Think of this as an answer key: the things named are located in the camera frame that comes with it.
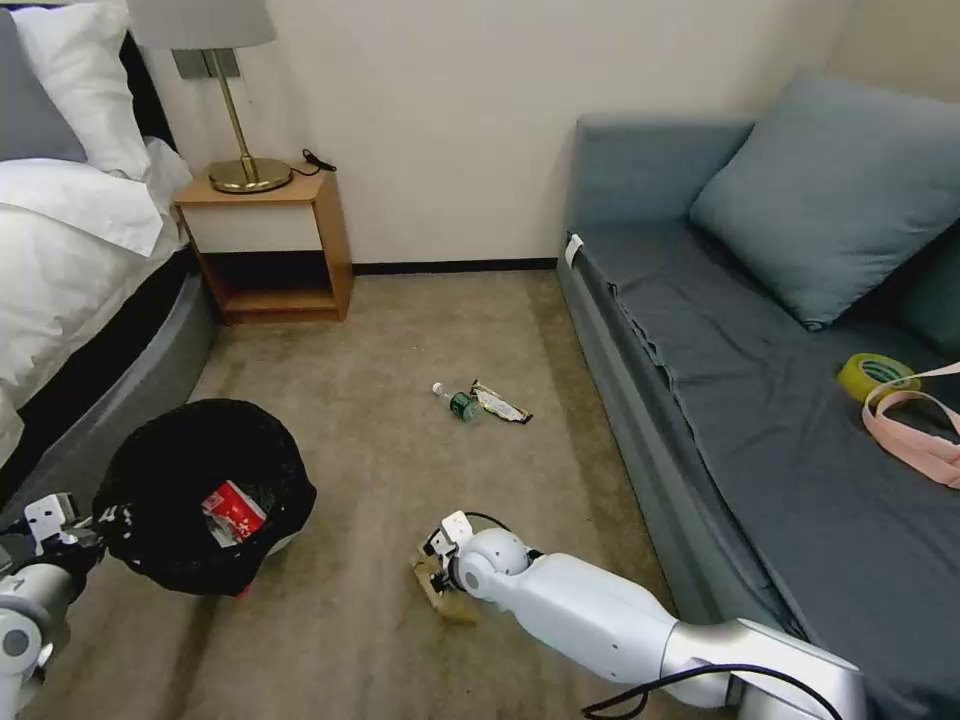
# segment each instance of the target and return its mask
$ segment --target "gray sofa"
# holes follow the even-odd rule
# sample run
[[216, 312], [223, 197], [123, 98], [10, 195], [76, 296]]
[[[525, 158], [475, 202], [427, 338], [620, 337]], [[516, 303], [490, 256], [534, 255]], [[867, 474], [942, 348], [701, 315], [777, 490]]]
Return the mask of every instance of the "gray sofa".
[[751, 128], [581, 119], [565, 224], [584, 245], [558, 273], [583, 352], [684, 620], [846, 657], [876, 717], [960, 717], [960, 493], [887, 456], [833, 379], [856, 352], [927, 369], [960, 350], [960, 237], [805, 330], [687, 219]]

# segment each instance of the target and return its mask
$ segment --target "table lamp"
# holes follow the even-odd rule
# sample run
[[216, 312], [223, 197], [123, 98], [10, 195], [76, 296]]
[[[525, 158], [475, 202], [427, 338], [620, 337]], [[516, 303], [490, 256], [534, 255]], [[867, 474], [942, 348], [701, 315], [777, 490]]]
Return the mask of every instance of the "table lamp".
[[264, 0], [128, 0], [127, 6], [140, 45], [200, 50], [220, 82], [240, 159], [210, 166], [213, 187], [227, 193], [254, 193], [290, 182], [289, 165], [250, 155], [219, 56], [220, 48], [263, 45], [276, 37]]

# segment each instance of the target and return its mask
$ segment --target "white duvet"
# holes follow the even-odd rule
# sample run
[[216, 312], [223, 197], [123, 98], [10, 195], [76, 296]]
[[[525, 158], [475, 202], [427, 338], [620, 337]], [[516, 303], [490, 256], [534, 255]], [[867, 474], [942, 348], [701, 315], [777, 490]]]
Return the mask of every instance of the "white duvet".
[[183, 242], [170, 215], [186, 164], [159, 140], [145, 182], [58, 160], [0, 163], [0, 465], [16, 410]]

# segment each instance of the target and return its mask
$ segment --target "carpet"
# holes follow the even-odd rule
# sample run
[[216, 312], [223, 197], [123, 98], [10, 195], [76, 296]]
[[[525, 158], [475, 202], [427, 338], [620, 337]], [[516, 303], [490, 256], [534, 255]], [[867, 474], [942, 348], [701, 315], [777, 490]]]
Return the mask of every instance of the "carpet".
[[[534, 413], [467, 425], [471, 381]], [[255, 402], [319, 495], [241, 599], [170, 593], [108, 558], [22, 717], [576, 718], [622, 688], [487, 608], [445, 624], [410, 570], [455, 509], [670, 597], [552, 272], [358, 278], [343, 324], [225, 329], [195, 398]], [[657, 693], [644, 718], [714, 717]]]

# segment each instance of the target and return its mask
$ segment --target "lamp shade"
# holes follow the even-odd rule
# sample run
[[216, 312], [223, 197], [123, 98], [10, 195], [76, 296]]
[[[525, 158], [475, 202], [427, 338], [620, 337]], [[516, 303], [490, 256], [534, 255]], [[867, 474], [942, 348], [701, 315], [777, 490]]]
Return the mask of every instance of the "lamp shade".
[[145, 47], [237, 48], [276, 37], [264, 0], [127, 0], [127, 6], [133, 36]]

